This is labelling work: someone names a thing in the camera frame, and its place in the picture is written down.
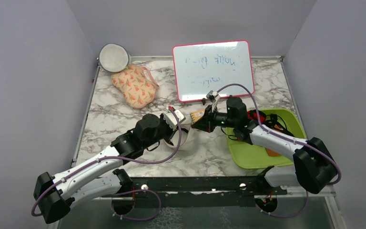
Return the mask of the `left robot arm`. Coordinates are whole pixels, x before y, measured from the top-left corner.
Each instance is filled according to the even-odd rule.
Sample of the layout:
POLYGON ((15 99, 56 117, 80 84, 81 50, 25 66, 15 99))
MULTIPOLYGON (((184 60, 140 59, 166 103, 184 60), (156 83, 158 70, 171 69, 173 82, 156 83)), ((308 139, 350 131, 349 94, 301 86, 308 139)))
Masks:
POLYGON ((138 162, 146 149, 161 140, 170 140, 176 130, 181 131, 184 120, 180 110, 160 116, 146 114, 96 156, 55 175, 42 173, 36 181, 31 214, 50 224, 88 200, 112 193, 127 195, 132 181, 121 167, 138 162))

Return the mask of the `green plastic tray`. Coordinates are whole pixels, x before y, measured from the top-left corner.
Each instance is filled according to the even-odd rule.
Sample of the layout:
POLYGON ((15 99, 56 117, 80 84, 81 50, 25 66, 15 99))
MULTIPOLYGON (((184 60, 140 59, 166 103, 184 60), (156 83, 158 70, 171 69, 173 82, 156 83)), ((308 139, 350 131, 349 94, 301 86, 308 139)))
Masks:
MULTIPOLYGON (((295 137, 306 138, 305 132, 297 116, 285 108, 267 108, 260 112, 269 116, 277 115, 278 122, 295 137)), ((228 148, 234 162, 245 169, 260 169, 269 166, 283 167, 293 165, 293 162, 284 156, 269 156, 264 147, 249 145, 243 141, 236 141, 232 128, 225 128, 228 148)))

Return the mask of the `red and black bra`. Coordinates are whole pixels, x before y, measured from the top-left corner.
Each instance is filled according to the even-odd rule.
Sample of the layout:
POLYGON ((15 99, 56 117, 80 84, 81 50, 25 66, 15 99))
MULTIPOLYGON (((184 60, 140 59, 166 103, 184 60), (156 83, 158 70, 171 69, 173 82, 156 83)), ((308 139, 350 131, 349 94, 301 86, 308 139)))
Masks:
POLYGON ((273 126, 274 124, 277 124, 277 123, 280 123, 282 126, 285 126, 286 129, 288 129, 283 118, 277 114, 265 114, 262 111, 259 111, 259 113, 257 114, 256 110, 250 110, 247 112, 247 115, 248 115, 248 119, 252 119, 255 121, 261 121, 262 124, 266 125, 270 129, 271 129, 271 126, 273 126))

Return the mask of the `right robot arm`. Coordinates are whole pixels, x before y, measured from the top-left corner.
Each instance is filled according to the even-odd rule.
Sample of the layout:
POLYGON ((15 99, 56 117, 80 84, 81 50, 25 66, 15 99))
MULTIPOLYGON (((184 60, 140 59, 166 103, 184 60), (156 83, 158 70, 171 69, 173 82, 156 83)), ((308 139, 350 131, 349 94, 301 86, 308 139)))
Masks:
POLYGON ((306 191, 318 194, 330 185, 340 173, 325 144, 318 138, 310 140, 296 138, 277 132, 249 118, 246 105, 239 97, 229 97, 227 111, 219 112, 216 103, 205 108, 201 118, 191 127, 211 133, 216 127, 233 129, 242 142, 264 147, 293 162, 292 167, 273 167, 262 178, 257 179, 256 189, 268 194, 279 186, 301 186, 306 191))

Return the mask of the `pink framed whiteboard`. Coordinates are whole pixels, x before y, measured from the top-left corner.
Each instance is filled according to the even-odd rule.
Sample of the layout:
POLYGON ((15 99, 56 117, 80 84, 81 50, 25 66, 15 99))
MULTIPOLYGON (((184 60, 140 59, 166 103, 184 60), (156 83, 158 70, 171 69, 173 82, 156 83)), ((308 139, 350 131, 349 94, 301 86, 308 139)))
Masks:
POLYGON ((200 101, 211 90, 222 98, 254 93, 254 74, 246 40, 177 45, 173 65, 178 100, 200 101))

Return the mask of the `grey rimmed mesh laundry bag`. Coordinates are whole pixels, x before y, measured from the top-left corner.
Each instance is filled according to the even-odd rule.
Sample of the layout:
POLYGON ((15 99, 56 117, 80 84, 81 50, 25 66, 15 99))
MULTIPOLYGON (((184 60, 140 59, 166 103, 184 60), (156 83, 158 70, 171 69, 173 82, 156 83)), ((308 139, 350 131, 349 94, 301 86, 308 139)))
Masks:
POLYGON ((101 48, 98 62, 105 71, 116 73, 124 70, 132 61, 124 47, 109 43, 101 48))

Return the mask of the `peach floral bra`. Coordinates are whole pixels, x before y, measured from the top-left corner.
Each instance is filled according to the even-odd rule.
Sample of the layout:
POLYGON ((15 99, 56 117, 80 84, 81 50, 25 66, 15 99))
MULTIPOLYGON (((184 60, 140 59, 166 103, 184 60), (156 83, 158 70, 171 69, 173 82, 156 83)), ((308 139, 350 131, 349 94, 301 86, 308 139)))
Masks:
POLYGON ((150 104, 159 89, 149 69, 135 64, 129 64, 122 71, 113 73, 111 81, 121 91, 126 103, 135 109, 150 104))

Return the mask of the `black mounting rail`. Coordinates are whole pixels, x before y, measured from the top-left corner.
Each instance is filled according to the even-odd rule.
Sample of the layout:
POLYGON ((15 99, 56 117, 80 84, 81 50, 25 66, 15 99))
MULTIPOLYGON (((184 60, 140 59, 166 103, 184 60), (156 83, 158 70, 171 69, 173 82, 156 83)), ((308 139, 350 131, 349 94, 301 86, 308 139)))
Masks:
POLYGON ((200 208, 254 207, 256 196, 286 195, 280 187, 271 187, 261 176, 234 177, 132 177, 132 183, 121 192, 147 190, 122 196, 108 195, 114 207, 200 208))

